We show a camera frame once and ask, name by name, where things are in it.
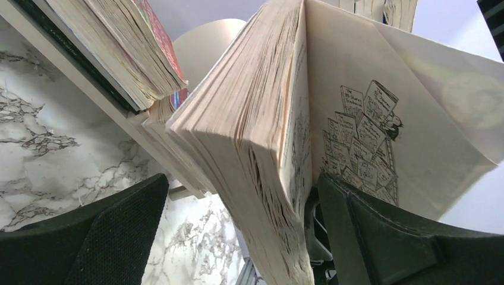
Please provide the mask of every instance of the open book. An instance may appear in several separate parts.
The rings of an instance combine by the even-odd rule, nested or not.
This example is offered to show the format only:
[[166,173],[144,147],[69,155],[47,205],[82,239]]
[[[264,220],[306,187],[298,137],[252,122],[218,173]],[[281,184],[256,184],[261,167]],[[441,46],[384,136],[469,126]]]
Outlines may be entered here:
[[118,93],[122,98],[114,99],[127,110],[145,110],[187,86],[170,38],[145,0],[12,1],[71,56],[80,56],[75,60],[88,74],[103,76],[94,79]]
[[318,0],[271,0],[165,126],[269,285],[313,284],[304,204],[330,172],[436,220],[504,157],[504,65]]

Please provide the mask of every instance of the white marble surface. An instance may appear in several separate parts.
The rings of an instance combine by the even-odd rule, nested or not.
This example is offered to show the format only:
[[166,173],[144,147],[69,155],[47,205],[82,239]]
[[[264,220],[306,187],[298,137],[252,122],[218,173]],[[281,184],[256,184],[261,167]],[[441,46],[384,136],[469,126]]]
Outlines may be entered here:
[[[157,162],[0,18],[0,231],[159,172]],[[168,199],[143,284],[234,285],[242,265],[218,196]]]

